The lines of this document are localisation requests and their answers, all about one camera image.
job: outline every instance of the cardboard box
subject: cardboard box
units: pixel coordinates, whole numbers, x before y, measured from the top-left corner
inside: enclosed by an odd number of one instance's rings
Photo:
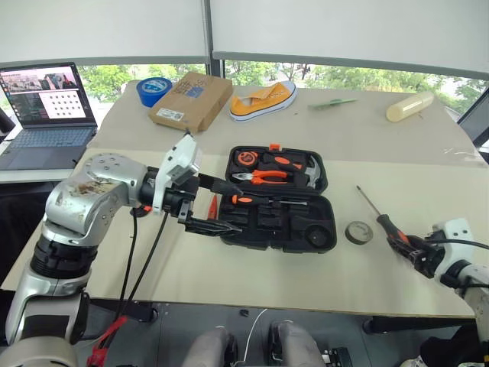
[[[157,124],[207,130],[232,94],[232,81],[199,73],[187,73],[149,111]]]

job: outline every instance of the floor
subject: floor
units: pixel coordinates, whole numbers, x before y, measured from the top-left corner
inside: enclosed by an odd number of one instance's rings
[[[239,307],[197,304],[158,304],[159,317],[153,323],[126,323],[111,345],[107,366],[178,366],[185,358],[192,341],[214,326],[223,325],[238,341],[242,359],[246,339],[255,317],[261,309],[248,308],[248,317]],[[112,314],[91,307],[86,336],[97,334],[111,321]],[[313,336],[321,348],[346,347],[354,367],[397,367],[403,360],[418,355],[419,345],[430,336],[450,338],[456,328],[403,331],[382,335],[367,335],[361,325],[368,317],[341,313],[298,310],[268,310],[254,329],[248,351],[247,365],[266,365],[264,347],[270,323],[293,320]],[[76,344],[79,365],[86,364],[93,342]]]

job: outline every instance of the hammer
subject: hammer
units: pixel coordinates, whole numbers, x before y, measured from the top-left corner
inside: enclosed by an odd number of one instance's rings
[[[314,159],[313,156],[311,156],[311,161],[313,161],[313,166],[307,167],[305,174],[307,176],[309,176],[309,182],[307,183],[307,186],[315,189],[316,188],[316,181],[321,176],[321,168],[319,167],[317,160]]]

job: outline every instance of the laptop keyboard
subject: laptop keyboard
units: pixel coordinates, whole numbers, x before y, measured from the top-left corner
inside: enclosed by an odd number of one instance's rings
[[[22,130],[10,148],[79,147],[92,134],[92,128],[49,128]]]

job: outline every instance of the blue tape roll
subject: blue tape roll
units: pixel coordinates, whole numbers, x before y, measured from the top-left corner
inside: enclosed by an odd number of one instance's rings
[[[142,80],[136,86],[141,103],[147,107],[153,107],[158,100],[171,89],[173,84],[165,78],[148,78]]]

